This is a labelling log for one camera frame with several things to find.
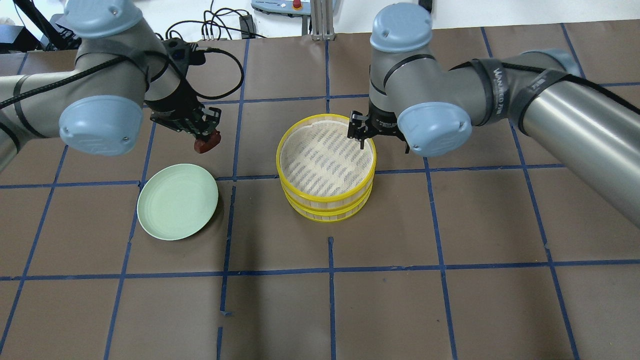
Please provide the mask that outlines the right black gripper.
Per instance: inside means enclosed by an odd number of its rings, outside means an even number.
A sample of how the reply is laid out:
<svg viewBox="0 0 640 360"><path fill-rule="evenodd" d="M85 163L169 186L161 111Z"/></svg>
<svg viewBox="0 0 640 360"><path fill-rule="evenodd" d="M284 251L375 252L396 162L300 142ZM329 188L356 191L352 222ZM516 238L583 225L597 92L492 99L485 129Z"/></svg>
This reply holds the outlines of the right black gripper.
<svg viewBox="0 0 640 360"><path fill-rule="evenodd" d="M409 142L400 131L398 119L393 112L383 111L377 107L371 107L366 115L355 110L350 112L347 126L348 139L358 141L359 148L363 150L366 140L376 136L398 138L404 142L405 150L409 149Z"/></svg>

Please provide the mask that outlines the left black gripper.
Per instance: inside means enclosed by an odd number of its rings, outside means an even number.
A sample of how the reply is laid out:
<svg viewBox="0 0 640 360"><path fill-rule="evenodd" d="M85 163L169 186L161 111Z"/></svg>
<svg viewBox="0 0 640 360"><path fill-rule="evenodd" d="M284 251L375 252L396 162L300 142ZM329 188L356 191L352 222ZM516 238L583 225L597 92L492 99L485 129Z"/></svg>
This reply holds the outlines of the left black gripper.
<svg viewBox="0 0 640 360"><path fill-rule="evenodd" d="M159 68L150 72L147 105L151 121L174 132L191 134L195 138L219 136L221 110L205 107L192 89L187 72L190 66L206 63L205 52L196 43L170 38L162 41L165 54L148 51L147 59L157 60Z"/></svg>

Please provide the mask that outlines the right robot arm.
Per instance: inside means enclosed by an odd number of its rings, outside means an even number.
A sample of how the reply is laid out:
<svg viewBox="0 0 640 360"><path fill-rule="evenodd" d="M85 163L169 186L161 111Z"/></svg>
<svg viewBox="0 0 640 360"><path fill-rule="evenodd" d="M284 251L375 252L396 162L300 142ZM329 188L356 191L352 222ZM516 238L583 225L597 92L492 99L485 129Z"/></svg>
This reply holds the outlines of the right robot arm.
<svg viewBox="0 0 640 360"><path fill-rule="evenodd" d="M457 150L474 127L507 119L635 225L640 216L639 109L582 78L560 48L474 58L444 70L430 48L430 12L394 3L375 16L368 114L347 137L397 137L424 158Z"/></svg>

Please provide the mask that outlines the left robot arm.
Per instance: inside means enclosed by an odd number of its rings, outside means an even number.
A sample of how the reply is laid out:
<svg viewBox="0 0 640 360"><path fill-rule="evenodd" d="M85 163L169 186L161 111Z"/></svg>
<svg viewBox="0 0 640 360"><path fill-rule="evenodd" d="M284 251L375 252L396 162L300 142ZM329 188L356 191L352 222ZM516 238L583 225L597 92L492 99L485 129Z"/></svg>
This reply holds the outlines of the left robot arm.
<svg viewBox="0 0 640 360"><path fill-rule="evenodd" d="M70 0L65 13L81 39L74 69L1 78L1 167L25 145L60 138L105 157L130 152L144 120L185 132L206 153L221 141L221 111L206 107L131 0Z"/></svg>

